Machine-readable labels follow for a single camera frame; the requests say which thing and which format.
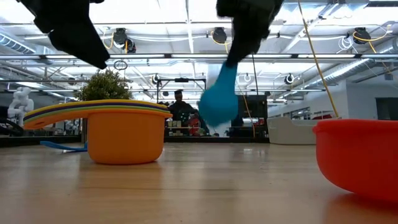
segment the wooden table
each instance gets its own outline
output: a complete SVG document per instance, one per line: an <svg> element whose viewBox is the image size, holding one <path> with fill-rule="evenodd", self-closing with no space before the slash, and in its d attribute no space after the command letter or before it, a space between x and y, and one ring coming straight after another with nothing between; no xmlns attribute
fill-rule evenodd
<svg viewBox="0 0 398 224"><path fill-rule="evenodd" d="M398 208L329 183L313 146L166 144L141 166L32 146L0 149L0 223L396 224Z"/></svg>

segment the ceiling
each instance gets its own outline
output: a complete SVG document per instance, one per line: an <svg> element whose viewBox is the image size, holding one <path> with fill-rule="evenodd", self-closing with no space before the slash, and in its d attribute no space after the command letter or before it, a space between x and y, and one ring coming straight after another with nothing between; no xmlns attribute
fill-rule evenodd
<svg viewBox="0 0 398 224"><path fill-rule="evenodd" d="M395 36L398 32L396 8L393 7L365 7L359 4L345 4L338 7L325 19L319 20L318 15L327 6L325 1L306 1L303 3L303 14L310 25L310 34L316 53L320 54L345 54L351 53L353 48L358 52L369 50L369 45L347 44L344 49L341 42L348 32L352 33L355 27L365 27L373 39L382 37L374 42L378 45ZM229 49L225 45L216 44L207 37L215 27L224 27L229 39L231 38L231 21L219 18L215 10L216 0L105 0L101 4L91 4L90 17L98 34L106 45L111 45L111 34L116 28L126 28L129 38L136 47L137 54L225 54ZM32 47L46 46L55 54L64 54L56 51L47 36L41 33L32 23L34 16L21 4L14 0L0 1L0 32L9 34L18 41ZM303 32L302 17L297 3L286 1L281 11L272 23L271 35L265 40L259 54L310 54L308 39ZM115 46L109 49L111 54L123 54L122 49ZM2 54L19 54L7 47L0 45ZM109 68L115 60L109 61ZM79 60L53 60L52 65L44 65L32 60L8 60L8 64L21 67L39 78L45 74L52 74L54 80L66 80L71 77L76 79L90 78L97 68L89 66ZM133 89L151 89L151 77L157 74L160 78L207 78L210 75L209 62L206 60L169 60L169 59L143 59L126 60L128 68L121 71L121 75L132 80ZM300 77L300 81L307 81L307 76L312 78L317 71L314 62L307 60L280 63L277 60L269 62L256 62L255 70L259 88L280 88L284 85L284 77L293 74ZM322 63L321 68L330 68L335 63ZM69 85L58 83L57 88L77 89L84 85ZM239 64L237 88L243 90L253 89L254 67L252 62ZM185 98L197 99L200 87L197 83L169 83L165 89L197 89L187 93ZM148 94L136 94L140 100L149 100Z"/></svg>

